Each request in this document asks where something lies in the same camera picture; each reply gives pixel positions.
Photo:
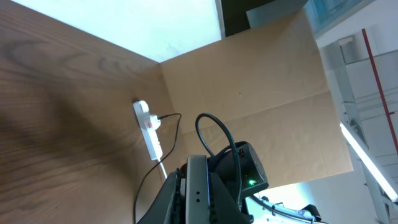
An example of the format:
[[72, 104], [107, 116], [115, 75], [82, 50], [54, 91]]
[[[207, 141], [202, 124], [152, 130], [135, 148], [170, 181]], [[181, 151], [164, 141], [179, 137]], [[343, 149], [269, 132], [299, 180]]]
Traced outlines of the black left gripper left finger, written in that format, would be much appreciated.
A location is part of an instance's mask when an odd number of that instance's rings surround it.
[[138, 224], [180, 224], [182, 222], [181, 171], [169, 174], [152, 205]]

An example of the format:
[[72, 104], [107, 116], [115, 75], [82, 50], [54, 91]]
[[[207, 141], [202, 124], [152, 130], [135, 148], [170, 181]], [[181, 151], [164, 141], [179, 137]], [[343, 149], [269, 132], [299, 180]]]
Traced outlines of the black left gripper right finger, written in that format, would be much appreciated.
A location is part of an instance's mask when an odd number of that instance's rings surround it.
[[218, 174], [209, 174], [210, 224], [250, 224], [247, 215], [241, 213]]

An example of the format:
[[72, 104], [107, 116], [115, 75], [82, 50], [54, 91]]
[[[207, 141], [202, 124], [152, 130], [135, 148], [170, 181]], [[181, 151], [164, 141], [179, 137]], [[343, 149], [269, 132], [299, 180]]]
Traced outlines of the Galaxy S25 Ultra smartphone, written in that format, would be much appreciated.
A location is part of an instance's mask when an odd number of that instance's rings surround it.
[[191, 155], [187, 162], [185, 223], [209, 224], [208, 166], [205, 155]]

